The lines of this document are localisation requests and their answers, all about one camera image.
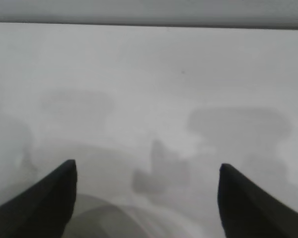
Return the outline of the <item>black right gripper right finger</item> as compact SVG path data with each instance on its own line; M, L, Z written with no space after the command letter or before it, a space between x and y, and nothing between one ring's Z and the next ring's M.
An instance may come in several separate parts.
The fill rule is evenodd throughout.
M298 238L298 212L230 164L220 167L218 208L227 238Z

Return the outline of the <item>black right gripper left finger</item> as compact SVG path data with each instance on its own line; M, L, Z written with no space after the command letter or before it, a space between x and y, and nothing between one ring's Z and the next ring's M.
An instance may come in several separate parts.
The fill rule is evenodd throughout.
M75 207L77 168L67 160L0 205L0 238L60 238Z

